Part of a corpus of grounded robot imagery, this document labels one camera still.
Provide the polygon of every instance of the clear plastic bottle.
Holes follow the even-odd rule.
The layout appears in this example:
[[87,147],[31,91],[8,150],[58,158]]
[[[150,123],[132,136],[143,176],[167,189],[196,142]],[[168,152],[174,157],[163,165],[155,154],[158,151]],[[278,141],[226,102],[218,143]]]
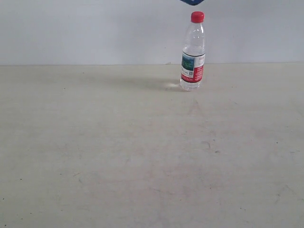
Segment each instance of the clear plastic bottle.
[[180,85],[187,91],[199,88],[203,78],[205,63],[204,18],[203,12],[192,13],[191,24],[185,38]]

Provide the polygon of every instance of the white wall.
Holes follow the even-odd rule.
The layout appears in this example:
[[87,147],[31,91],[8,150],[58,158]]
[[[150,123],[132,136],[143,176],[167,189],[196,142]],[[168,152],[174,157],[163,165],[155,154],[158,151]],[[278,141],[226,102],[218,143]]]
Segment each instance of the white wall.
[[0,65],[179,63],[194,10],[208,63],[304,61],[302,0],[0,0]]

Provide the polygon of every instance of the concrete floor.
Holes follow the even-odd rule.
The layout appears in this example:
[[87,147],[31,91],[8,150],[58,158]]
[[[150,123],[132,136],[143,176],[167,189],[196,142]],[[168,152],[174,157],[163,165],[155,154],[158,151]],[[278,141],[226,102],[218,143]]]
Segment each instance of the concrete floor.
[[0,228],[303,228],[304,64],[0,67]]

